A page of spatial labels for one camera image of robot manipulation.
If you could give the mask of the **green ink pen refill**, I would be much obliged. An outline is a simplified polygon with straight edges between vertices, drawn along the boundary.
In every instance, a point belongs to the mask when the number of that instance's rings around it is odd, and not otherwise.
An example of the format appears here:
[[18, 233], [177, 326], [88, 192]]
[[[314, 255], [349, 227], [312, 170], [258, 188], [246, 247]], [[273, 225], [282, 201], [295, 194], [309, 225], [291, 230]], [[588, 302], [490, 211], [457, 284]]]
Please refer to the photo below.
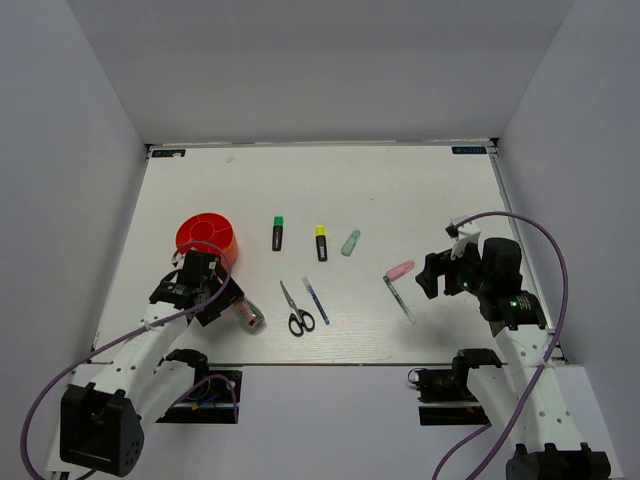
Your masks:
[[386, 287], [389, 289], [391, 295], [394, 297], [396, 303], [399, 305], [399, 307], [400, 307], [401, 311], [403, 312], [403, 314], [405, 315], [405, 317], [408, 319], [408, 321], [411, 324], [415, 324], [416, 320], [415, 320], [414, 316], [412, 315], [409, 307], [405, 304], [405, 302], [401, 298], [401, 296], [398, 293], [398, 291], [393, 286], [393, 283], [390, 280], [390, 278], [387, 275], [385, 275], [383, 277], [383, 281], [384, 281]]

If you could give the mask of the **pink glue stick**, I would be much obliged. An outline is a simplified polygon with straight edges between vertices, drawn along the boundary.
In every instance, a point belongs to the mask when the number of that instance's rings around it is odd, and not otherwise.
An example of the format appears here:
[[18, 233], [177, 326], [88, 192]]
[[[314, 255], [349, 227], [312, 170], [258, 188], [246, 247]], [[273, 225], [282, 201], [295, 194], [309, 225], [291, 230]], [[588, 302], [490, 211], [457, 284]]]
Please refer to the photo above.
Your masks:
[[262, 311], [248, 298], [244, 298], [235, 303], [242, 326], [247, 331], [257, 331], [265, 323]]

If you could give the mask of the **blue ink pen refill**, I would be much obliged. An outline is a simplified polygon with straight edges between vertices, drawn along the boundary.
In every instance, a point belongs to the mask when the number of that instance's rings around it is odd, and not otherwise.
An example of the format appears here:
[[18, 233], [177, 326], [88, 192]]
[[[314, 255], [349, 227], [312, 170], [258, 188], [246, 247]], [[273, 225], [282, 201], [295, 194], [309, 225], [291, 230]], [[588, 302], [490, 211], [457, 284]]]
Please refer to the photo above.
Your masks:
[[326, 325], [329, 325], [330, 324], [330, 319], [329, 319], [329, 317], [328, 317], [323, 305], [321, 304], [321, 301], [320, 301], [315, 289], [313, 288], [313, 286], [312, 286], [312, 284], [311, 284], [311, 282], [310, 282], [310, 280], [308, 279], [307, 276], [304, 276], [302, 278], [302, 283], [303, 283], [306, 291], [311, 296], [311, 298], [312, 298], [316, 308], [318, 309], [318, 311], [319, 311], [319, 313], [321, 315], [321, 318], [323, 319], [324, 323]]

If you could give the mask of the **yellow cap black highlighter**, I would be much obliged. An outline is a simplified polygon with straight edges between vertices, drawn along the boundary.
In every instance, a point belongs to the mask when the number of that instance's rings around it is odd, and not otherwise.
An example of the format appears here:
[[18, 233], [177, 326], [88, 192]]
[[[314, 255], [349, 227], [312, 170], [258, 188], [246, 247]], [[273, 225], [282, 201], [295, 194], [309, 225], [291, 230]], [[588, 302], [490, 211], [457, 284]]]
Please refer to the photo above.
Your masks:
[[326, 262], [328, 260], [328, 247], [326, 229], [324, 225], [317, 225], [315, 227], [315, 245], [318, 261]]

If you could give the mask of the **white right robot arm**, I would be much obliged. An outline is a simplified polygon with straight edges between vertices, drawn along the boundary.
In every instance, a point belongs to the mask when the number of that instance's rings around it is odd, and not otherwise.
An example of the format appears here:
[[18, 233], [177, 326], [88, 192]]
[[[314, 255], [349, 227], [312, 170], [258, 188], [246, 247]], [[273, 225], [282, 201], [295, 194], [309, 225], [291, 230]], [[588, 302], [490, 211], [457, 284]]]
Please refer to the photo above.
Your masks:
[[460, 350], [448, 369], [418, 369], [420, 401], [477, 401], [513, 456], [508, 479], [607, 479], [607, 454], [576, 426], [545, 355], [555, 347], [538, 298], [523, 289], [519, 245], [489, 238], [430, 253], [416, 282], [430, 299], [469, 293], [479, 301], [498, 348]]

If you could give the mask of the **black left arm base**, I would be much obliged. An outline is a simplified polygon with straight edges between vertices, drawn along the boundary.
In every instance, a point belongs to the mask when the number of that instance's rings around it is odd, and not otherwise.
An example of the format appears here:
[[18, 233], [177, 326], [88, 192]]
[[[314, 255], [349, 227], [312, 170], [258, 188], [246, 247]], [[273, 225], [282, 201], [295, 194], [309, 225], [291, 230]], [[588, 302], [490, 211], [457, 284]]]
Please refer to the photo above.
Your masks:
[[176, 349], [167, 357], [188, 366], [194, 374], [194, 389], [161, 416], [159, 424], [237, 424], [240, 413], [243, 371], [218, 368], [205, 354]]

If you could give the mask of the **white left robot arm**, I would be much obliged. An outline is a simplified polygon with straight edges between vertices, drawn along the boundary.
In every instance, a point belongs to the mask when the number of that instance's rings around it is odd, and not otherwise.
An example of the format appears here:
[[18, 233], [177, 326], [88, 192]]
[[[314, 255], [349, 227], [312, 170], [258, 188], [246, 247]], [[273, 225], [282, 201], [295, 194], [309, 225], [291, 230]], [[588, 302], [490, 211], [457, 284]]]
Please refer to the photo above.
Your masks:
[[192, 323], [206, 326], [244, 293], [224, 254], [188, 251], [149, 297], [140, 327], [84, 386], [71, 385], [61, 400], [62, 461], [117, 477], [137, 464], [146, 430], [175, 404], [205, 396], [208, 359], [174, 342]]

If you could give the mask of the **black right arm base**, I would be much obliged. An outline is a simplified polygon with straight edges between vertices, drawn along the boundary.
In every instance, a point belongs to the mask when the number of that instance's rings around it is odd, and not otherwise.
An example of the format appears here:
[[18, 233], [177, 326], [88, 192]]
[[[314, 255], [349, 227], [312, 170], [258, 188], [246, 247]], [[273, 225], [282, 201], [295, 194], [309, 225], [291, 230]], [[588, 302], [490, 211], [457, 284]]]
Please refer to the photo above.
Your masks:
[[485, 426], [490, 423], [479, 401], [454, 382], [450, 369], [414, 368], [407, 382], [418, 394], [421, 426]]

